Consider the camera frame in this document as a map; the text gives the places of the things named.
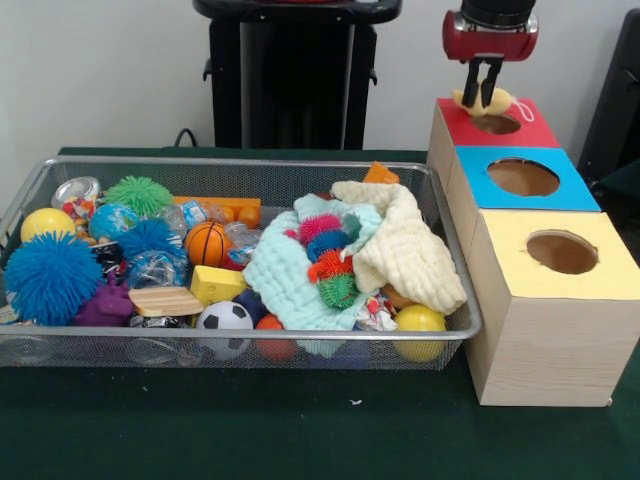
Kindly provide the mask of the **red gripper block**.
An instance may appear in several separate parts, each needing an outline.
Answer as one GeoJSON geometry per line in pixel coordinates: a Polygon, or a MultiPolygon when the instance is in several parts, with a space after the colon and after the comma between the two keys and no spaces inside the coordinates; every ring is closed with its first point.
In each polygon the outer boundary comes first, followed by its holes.
{"type": "Polygon", "coordinates": [[[483,62],[489,69],[482,82],[482,100],[491,101],[503,61],[526,60],[535,48],[538,32],[539,22],[535,13],[531,13],[527,21],[517,28],[492,29],[468,21],[461,11],[448,11],[442,27],[444,52],[450,60],[468,61],[462,105],[472,108],[475,104],[483,62]]]}

